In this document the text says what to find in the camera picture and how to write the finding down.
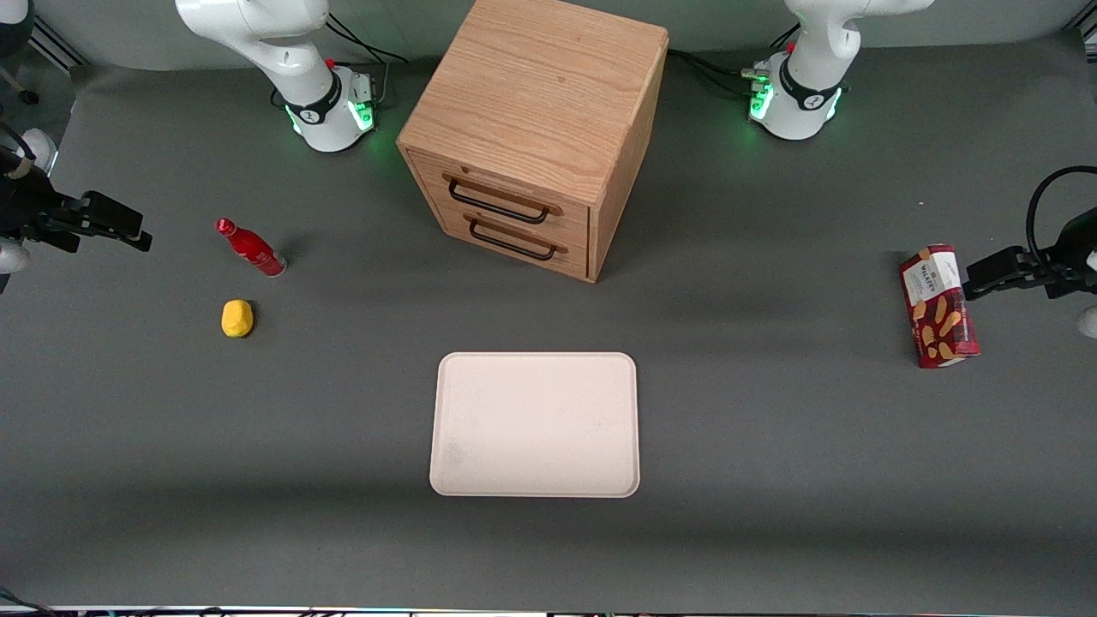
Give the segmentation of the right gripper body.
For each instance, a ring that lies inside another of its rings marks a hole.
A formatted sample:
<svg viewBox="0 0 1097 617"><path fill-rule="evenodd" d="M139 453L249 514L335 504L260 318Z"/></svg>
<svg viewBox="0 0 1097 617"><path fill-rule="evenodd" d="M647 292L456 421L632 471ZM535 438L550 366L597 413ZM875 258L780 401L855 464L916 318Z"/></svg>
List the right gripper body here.
<svg viewBox="0 0 1097 617"><path fill-rule="evenodd" d="M55 249L77 253L79 211L86 197L64 195L50 178L31 161L5 153L1 160L1 233L13 242L47 243Z"/></svg>

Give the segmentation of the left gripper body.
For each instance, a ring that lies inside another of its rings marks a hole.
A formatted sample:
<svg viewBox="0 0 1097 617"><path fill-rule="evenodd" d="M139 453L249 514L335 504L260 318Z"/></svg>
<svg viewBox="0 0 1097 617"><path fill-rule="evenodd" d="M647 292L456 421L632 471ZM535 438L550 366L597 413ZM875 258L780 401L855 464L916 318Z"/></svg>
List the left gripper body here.
<svg viewBox="0 0 1097 617"><path fill-rule="evenodd" d="M1089 210L1071 218L1059 233L1054 245L1042 249L1047 270L1053 273L1045 285L1047 298L1065 298L1073 293L1096 294L1096 211Z"/></svg>

